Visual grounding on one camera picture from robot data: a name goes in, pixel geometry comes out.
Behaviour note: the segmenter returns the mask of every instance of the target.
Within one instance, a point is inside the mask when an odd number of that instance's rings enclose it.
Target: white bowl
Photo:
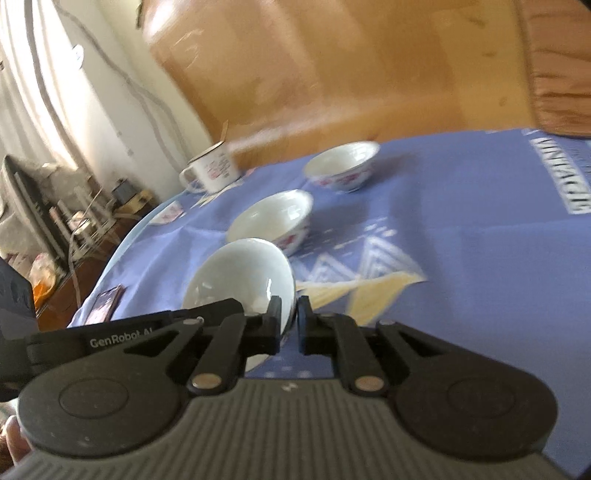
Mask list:
[[[304,174],[321,187],[336,192],[353,192],[370,178],[378,151],[377,142],[340,145],[312,158],[304,167]]]
[[[215,251],[197,270],[183,299],[192,309],[214,301],[233,298],[246,314],[265,313],[271,296],[281,297],[281,333],[296,307],[296,281],[290,263],[275,245],[258,238],[237,240]],[[255,355],[246,370],[267,355]]]
[[[304,190],[289,190],[263,198],[232,222],[226,241],[262,238],[289,257],[308,235],[313,204],[312,195]]]

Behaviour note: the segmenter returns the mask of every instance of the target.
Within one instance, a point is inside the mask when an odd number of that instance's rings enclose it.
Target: white triangle pattern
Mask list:
[[[378,278],[397,271],[416,273],[424,277],[421,267],[400,248],[383,238],[367,237],[359,265],[361,278]]]
[[[318,255],[314,268],[308,276],[308,281],[318,283],[335,283],[351,281],[356,277],[355,272],[345,267],[333,256],[322,253]]]

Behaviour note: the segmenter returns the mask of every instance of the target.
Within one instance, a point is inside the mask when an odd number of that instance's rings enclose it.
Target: brown cloth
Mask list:
[[[591,11],[579,0],[519,0],[540,128],[591,137]]]

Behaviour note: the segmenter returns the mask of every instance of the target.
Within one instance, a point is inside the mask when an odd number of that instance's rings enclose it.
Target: electrical cord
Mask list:
[[[168,119],[170,120],[170,122],[173,126],[175,136],[177,137],[177,139],[180,143],[181,149],[183,150],[183,154],[186,156],[187,159],[189,159],[189,158],[191,158],[190,150],[185,142],[183,134],[181,133],[180,127],[178,126],[178,123],[177,123],[176,119],[174,118],[172,111],[170,110],[170,107],[168,105],[166,105],[166,103],[164,103],[156,95],[154,95],[152,92],[150,92],[148,89],[146,89],[145,87],[140,85],[138,82],[133,80],[127,74],[126,71],[124,71],[122,68],[120,68],[113,60],[111,60],[111,58],[107,55],[107,53],[104,51],[104,49],[100,46],[98,40],[90,32],[90,30],[87,28],[87,26],[85,26],[84,23],[82,23],[82,21],[77,16],[75,16],[74,14],[69,12],[68,10],[64,9],[60,3],[60,0],[53,0],[53,4],[60,15],[68,18],[69,20],[71,20],[72,22],[74,22],[76,24],[76,26],[84,34],[84,36],[87,38],[87,40],[92,44],[92,46],[94,47],[96,52],[103,59],[103,61],[107,64],[107,66],[109,68],[111,68],[111,70],[113,70],[115,73],[119,74],[121,78],[124,79],[129,91],[131,92],[131,95],[133,95],[133,97],[139,102],[142,110],[144,111],[146,117],[148,118],[148,121],[150,122],[150,126],[154,132],[156,142],[158,142],[158,145],[160,146],[160,149],[164,153],[164,156],[166,157],[166,159],[168,160],[170,165],[175,170],[178,171],[178,167],[180,165],[178,164],[178,162],[176,161],[176,159],[174,158],[172,153],[170,153],[170,150],[168,149],[168,147],[164,143],[164,140],[162,139],[162,135],[160,133],[160,129],[158,128],[157,121],[154,118],[152,112],[150,111],[150,108],[146,104],[146,101],[145,101],[143,95],[145,95],[147,98],[149,98],[155,105],[157,105],[166,114],[166,116],[168,117]]]

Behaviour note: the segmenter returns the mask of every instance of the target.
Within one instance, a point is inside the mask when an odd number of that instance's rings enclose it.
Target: table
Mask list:
[[[369,184],[334,194],[306,181],[309,157],[259,168],[204,207],[148,225],[96,286],[127,290],[114,318],[181,306],[196,268],[247,207],[270,194],[314,197],[311,233],[290,258],[320,311],[399,321],[541,378],[558,422],[546,454],[571,475],[591,445],[591,148],[540,131],[462,132],[384,144]],[[295,334],[255,377],[330,376]]]

